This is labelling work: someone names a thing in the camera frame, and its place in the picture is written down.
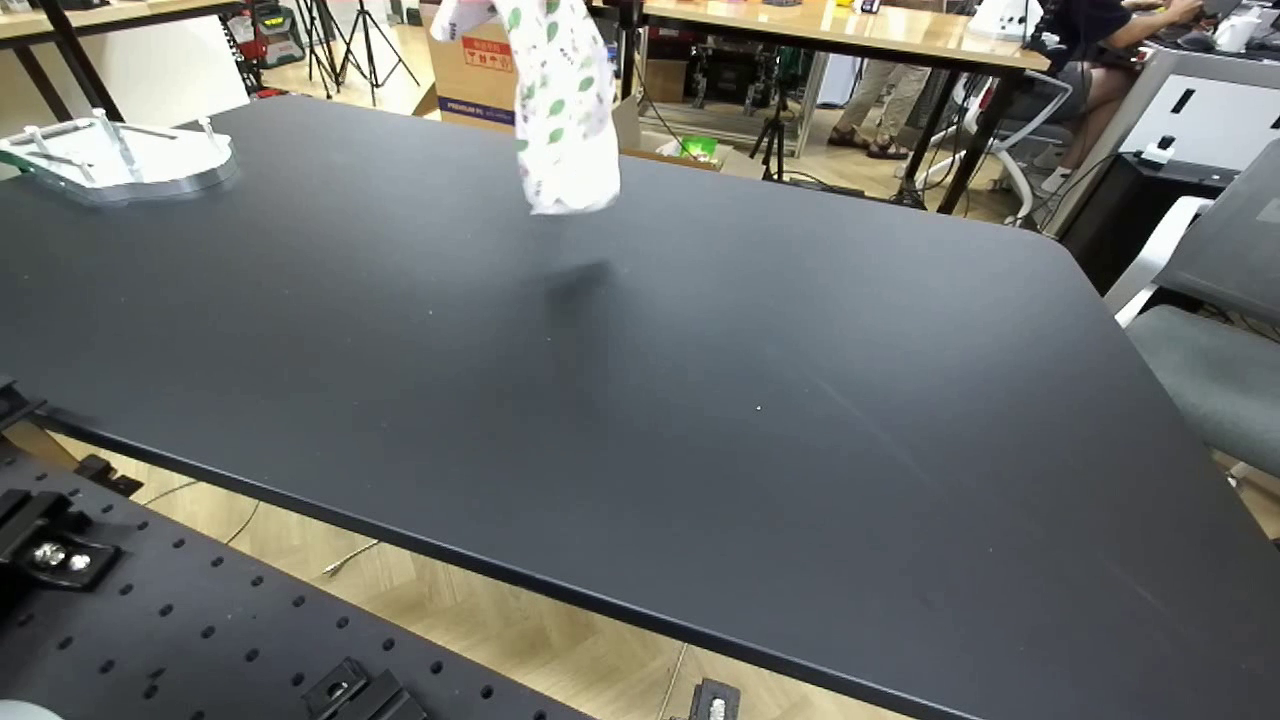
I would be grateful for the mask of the grey office chair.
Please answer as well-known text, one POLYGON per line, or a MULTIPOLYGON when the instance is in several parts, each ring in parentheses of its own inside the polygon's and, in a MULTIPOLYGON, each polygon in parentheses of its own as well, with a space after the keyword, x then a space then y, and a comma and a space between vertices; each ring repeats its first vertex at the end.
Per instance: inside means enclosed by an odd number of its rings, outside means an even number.
POLYGON ((1219 198, 1180 198, 1104 308, 1193 431, 1280 471, 1280 139, 1219 198))

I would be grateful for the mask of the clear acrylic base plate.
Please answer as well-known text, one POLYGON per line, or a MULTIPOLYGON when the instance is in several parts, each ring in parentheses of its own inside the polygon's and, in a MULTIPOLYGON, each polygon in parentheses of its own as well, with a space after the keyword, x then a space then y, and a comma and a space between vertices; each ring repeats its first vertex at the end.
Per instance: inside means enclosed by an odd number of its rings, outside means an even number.
POLYGON ((82 204, 187 199, 235 179, 235 148, 209 119, 148 130, 102 107, 5 137, 0 160, 82 204))

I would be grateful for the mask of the black perforated breadboard plate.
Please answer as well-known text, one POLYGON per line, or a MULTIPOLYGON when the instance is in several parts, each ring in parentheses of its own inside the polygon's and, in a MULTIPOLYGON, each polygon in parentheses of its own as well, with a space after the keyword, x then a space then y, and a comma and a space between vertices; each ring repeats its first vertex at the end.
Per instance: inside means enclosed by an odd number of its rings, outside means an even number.
POLYGON ((0 431, 0 720, 583 720, 0 431))

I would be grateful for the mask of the open cardboard box with items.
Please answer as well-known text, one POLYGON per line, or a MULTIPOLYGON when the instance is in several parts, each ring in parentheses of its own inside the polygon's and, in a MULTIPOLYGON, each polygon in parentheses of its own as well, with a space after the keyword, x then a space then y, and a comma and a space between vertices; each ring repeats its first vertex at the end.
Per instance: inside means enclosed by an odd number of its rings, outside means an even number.
POLYGON ((494 130, 515 139, 515 59, 495 22, 444 46, 430 38, 440 113, 448 126, 494 130))

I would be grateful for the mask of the white leaf-print cloth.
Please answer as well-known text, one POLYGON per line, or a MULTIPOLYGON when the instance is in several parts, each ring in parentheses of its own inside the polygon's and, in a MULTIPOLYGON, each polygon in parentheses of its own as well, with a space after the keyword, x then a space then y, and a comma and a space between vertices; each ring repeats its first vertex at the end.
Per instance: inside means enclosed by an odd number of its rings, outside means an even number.
POLYGON ((620 198, 614 59, 583 0, 440 0, 434 39, 495 22, 515 59, 515 168, 533 217, 583 217, 620 198))

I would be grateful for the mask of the seated person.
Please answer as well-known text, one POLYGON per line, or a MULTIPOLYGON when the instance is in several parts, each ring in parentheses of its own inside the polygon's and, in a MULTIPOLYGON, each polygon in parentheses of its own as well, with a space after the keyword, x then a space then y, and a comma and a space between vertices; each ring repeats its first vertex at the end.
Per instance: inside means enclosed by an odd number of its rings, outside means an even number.
MULTIPOLYGON (((1038 33, 1053 38, 1053 76, 1068 84, 1068 99, 1055 107, 1055 119, 1073 130, 1073 139, 1055 168, 1073 175, 1136 84, 1140 48, 1161 33, 1193 30, 1203 17, 1203 0, 1140 0, 1140 11, 1133 11, 1128 0, 1038 5, 1038 33)), ((830 145, 905 160, 905 117, 918 103, 908 76, 914 66, 868 59, 830 133, 830 145)))

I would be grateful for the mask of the long wooden desk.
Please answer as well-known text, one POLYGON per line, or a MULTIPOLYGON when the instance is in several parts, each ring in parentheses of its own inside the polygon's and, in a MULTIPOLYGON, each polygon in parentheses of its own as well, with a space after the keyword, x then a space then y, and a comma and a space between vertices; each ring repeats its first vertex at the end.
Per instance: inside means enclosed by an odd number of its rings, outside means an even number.
POLYGON ((1039 54, 1025 48, 1020 39, 995 38, 961 11, 868 11, 864 0, 637 0, 637 17, 659 23, 687 23, 696 33, 733 33, 767 46, 801 46, 814 54, 925 66, 943 74, 943 88, 958 88, 966 74, 989 76, 994 97, 976 117, 976 137, 961 155, 942 211, 951 211, 967 193, 967 179, 981 168, 981 155, 989 152, 1017 84, 1048 67, 1039 54))

